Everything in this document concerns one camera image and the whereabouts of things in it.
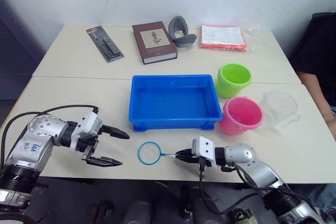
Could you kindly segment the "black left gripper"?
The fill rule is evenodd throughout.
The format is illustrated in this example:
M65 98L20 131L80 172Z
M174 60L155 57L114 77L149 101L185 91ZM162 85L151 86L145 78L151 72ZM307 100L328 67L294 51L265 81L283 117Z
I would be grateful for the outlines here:
M107 133L112 137L120 138L128 140L130 136L115 127L111 127L108 125L102 125L101 129L98 130L98 133L88 139L80 138L77 143L76 150L83 153L82 160L85 161L89 165L99 166L99 167L115 167L120 166L123 163L120 161L116 161L113 158L108 157L93 157L92 154L95 152L96 147L98 145L98 136L101 133Z

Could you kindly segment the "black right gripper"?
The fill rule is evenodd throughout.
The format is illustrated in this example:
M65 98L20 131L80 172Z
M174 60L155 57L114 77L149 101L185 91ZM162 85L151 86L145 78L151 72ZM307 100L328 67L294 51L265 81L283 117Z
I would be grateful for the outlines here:
M206 159L205 157L199 157L199 156L195 156L192 155L192 150L191 149L184 149L181 151L178 151L175 153L176 154L176 158L178 160L181 160L183 162L189 162L192 164L199 164L202 166L206 166L206 167L210 167L211 166L211 162Z

